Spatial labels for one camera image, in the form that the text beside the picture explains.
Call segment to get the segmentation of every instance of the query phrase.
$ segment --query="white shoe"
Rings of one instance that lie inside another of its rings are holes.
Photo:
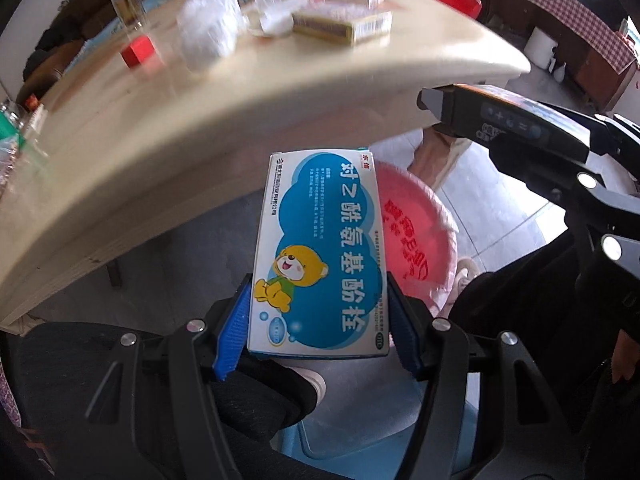
[[[316,406],[322,402],[324,396],[326,395],[326,383],[324,382],[324,378],[318,372],[313,370],[309,370],[308,368],[297,368],[293,366],[287,366],[289,370],[293,370],[303,379],[306,379],[318,394],[318,402],[316,402]]]
[[[453,288],[447,298],[444,308],[440,313],[441,316],[448,317],[453,304],[458,299],[458,296],[465,290],[465,287],[471,283],[471,281],[480,275],[480,267],[476,265],[473,258],[469,256],[463,256],[458,260],[458,266],[456,267],[456,277],[453,280]]]

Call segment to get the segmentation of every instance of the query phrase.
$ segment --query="small red box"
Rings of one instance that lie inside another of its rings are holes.
[[[129,43],[120,55],[127,66],[133,68],[140,63],[144,63],[155,52],[154,44],[151,43],[148,36],[139,36]]]

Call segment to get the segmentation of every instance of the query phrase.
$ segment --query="blue and white carton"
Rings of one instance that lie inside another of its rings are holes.
[[[389,348],[376,170],[366,150],[271,155],[248,349],[359,358]]]

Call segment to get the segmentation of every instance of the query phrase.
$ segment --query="yellow bear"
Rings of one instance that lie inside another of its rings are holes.
[[[277,274],[275,278],[255,282],[254,298],[267,301],[284,314],[290,310],[294,289],[316,284],[328,274],[329,267],[314,250],[304,245],[290,245],[280,251],[273,270]]]

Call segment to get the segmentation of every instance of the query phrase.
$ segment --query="white bottle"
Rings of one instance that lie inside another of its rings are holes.
[[[564,81],[564,68],[566,67],[566,63],[563,63],[562,66],[554,72],[554,79],[561,83]]]

